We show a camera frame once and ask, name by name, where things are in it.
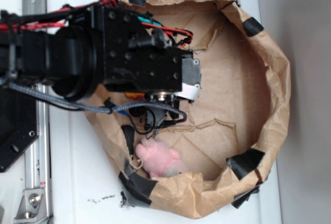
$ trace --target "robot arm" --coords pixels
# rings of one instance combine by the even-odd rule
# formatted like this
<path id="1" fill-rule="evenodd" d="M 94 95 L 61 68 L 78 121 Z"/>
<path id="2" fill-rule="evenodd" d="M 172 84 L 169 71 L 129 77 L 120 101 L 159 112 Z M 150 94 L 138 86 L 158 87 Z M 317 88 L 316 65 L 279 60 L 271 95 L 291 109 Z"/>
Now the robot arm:
<path id="1" fill-rule="evenodd" d="M 40 31 L 48 27 L 59 30 L 54 35 Z M 183 36 L 178 43 L 176 35 Z M 165 121 L 167 111 L 177 119 L 183 114 L 173 111 L 179 100 L 194 101 L 201 90 L 200 63 L 182 49 L 192 37 L 116 0 L 35 16 L 2 11 L 0 79 L 19 86 L 49 85 L 74 103 L 88 98 L 98 84 L 111 92 L 144 93 L 146 104 L 140 105 L 146 106 L 146 129 L 166 127 L 177 123 Z"/>

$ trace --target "blue wire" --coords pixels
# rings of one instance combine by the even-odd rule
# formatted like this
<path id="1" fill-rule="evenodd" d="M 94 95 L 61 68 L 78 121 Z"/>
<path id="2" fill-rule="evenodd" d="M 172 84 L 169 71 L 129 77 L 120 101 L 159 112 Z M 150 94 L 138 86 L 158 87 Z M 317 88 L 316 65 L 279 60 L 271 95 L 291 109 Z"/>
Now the blue wire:
<path id="1" fill-rule="evenodd" d="M 142 22 L 145 22 L 145 23 L 148 23 L 148 24 L 153 24 L 153 25 L 156 25 L 156 26 L 162 26 L 160 23 L 158 22 L 155 22 L 155 21 L 151 21 L 149 19 L 146 19 L 146 18 L 143 18 L 141 16 L 138 16 L 138 20 L 142 21 Z"/>

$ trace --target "metal bracket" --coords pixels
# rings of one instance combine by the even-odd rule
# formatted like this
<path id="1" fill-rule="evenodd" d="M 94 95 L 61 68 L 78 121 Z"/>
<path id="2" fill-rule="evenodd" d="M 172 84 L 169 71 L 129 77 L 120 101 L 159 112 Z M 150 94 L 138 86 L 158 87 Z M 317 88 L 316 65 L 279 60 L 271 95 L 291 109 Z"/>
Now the metal bracket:
<path id="1" fill-rule="evenodd" d="M 46 197 L 44 189 L 26 189 L 14 223 L 36 223 L 47 218 Z"/>

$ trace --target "stuffed animal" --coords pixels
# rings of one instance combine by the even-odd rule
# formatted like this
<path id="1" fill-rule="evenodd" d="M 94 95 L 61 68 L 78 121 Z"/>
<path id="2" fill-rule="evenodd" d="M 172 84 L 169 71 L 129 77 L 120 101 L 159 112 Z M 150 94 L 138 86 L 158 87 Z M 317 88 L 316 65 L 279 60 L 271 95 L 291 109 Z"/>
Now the stuffed animal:
<path id="1" fill-rule="evenodd" d="M 144 161 L 143 168 L 152 177 L 169 177 L 189 171 L 180 152 L 163 141 L 143 138 L 136 146 L 136 155 Z"/>

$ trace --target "gray wall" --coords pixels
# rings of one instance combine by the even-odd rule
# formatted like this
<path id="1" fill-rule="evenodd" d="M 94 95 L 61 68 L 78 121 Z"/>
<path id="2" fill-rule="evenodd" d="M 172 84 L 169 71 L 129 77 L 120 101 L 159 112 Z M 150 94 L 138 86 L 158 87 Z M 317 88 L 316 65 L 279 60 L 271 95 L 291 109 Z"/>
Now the gray wall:
<path id="1" fill-rule="evenodd" d="M 290 129 L 277 159 L 283 224 L 331 223 L 331 0 L 259 0 L 292 66 Z"/>

